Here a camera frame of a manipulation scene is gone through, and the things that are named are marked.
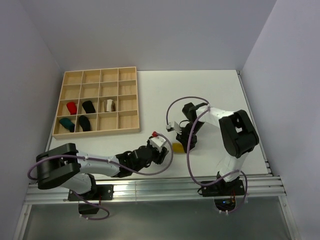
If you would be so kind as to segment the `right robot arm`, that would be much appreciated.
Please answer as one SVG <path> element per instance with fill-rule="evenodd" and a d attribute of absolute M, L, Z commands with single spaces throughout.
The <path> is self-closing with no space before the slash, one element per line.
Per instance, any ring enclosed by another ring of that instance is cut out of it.
<path fill-rule="evenodd" d="M 248 154 L 259 144 L 259 137 L 249 115 L 245 110 L 227 111 L 211 107 L 207 103 L 194 105 L 187 103 L 182 113 L 188 123 L 176 135 L 176 140 L 182 144 L 186 153 L 187 168 L 191 179 L 200 186 L 209 186 L 200 183 L 192 173 L 190 151 L 195 148 L 198 141 L 197 133 L 204 124 L 210 124 L 220 129 L 222 143 L 225 149 L 223 165 L 217 172 L 217 191 L 222 195 L 229 194 L 235 181 L 239 180 L 241 169 Z"/>

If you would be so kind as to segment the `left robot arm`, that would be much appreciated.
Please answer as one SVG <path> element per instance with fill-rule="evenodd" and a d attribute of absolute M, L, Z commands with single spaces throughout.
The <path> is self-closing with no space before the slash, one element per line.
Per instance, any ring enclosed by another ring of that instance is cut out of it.
<path fill-rule="evenodd" d="M 133 151 L 97 156 L 80 152 L 74 143 L 66 143 L 36 157 L 36 181 L 40 190 L 63 187 L 91 200 L 98 193 L 94 174 L 111 178 L 142 175 L 142 169 L 151 163 L 162 164 L 168 153 L 165 146 L 158 148 L 147 142 Z"/>

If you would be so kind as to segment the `yellow cartoon sock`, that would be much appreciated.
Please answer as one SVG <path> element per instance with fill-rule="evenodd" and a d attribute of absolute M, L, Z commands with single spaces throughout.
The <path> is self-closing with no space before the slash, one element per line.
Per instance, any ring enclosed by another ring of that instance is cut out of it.
<path fill-rule="evenodd" d="M 184 154 L 185 153 L 183 145 L 179 142 L 172 143 L 172 150 L 175 154 Z"/>

